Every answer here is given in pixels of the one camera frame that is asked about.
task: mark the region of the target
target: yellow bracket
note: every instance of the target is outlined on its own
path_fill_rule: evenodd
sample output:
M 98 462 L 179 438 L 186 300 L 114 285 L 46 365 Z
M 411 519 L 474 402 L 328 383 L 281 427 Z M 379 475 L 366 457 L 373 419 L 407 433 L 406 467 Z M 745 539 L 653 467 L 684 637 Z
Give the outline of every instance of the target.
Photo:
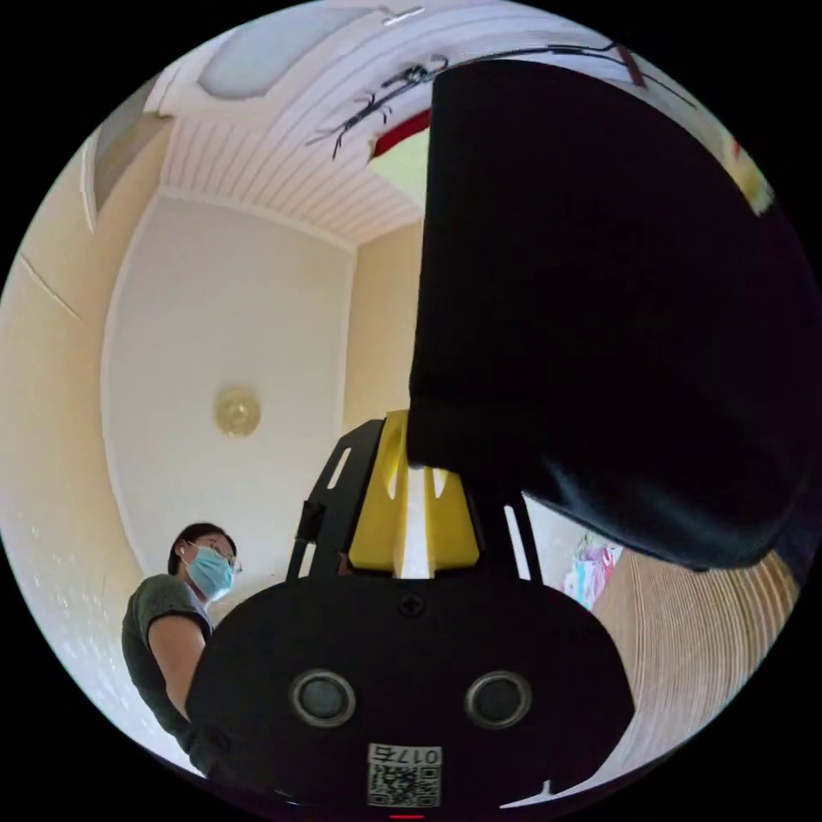
M 433 469 L 425 470 L 426 542 L 430 576 L 442 570 L 472 568 L 480 558 L 462 482 L 457 474 L 446 471 L 442 474 L 444 488 L 438 497 Z
M 407 410 L 385 416 L 360 520 L 348 550 L 355 568 L 393 572 L 394 576 L 402 572 L 408 524 L 407 428 Z

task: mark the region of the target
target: black cloth cover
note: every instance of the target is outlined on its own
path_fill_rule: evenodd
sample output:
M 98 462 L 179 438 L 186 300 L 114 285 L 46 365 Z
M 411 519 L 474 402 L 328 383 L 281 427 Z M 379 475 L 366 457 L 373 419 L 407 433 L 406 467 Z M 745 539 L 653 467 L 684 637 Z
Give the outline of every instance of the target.
M 444 72 L 430 136 L 411 463 L 699 569 L 790 543 L 800 499 L 810 557 L 822 301 L 778 204 L 564 68 Z

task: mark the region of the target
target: red object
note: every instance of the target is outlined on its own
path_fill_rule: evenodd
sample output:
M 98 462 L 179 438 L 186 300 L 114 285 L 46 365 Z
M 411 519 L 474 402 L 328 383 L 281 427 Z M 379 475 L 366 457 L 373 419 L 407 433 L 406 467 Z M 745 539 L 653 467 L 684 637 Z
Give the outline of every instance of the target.
M 425 131 L 430 125 L 431 109 L 421 111 L 419 114 L 415 114 L 413 117 L 411 117 L 410 120 L 401 122 L 398 126 L 395 126 L 391 131 L 386 131 L 385 134 L 377 138 L 377 142 L 374 143 L 374 153 L 371 155 L 371 159 L 379 157 L 380 154 L 385 154 L 386 152 L 390 151 L 394 146 L 396 146 L 397 143 L 402 143 L 402 141 L 407 139 L 408 137 L 413 137 L 415 134 L 419 134 L 420 131 Z M 423 819 L 424 817 L 395 816 L 391 818 Z

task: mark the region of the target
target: ceiling light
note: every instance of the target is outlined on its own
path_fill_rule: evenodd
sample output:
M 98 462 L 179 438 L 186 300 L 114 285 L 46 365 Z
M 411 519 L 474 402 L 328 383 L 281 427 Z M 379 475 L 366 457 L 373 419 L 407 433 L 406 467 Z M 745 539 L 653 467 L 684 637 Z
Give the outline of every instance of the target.
M 249 437 L 260 420 L 259 403 L 251 391 L 227 388 L 220 391 L 214 404 L 214 421 L 226 437 Z

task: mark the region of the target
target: blue face mask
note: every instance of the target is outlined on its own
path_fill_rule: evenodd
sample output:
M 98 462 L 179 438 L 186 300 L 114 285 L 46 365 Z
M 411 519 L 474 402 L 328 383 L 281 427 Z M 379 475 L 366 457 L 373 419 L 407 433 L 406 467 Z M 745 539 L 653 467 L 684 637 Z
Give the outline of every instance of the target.
M 229 561 L 213 548 L 198 545 L 194 561 L 187 563 L 183 560 L 183 563 L 188 569 L 191 582 L 210 601 L 224 597 L 234 585 L 234 571 Z

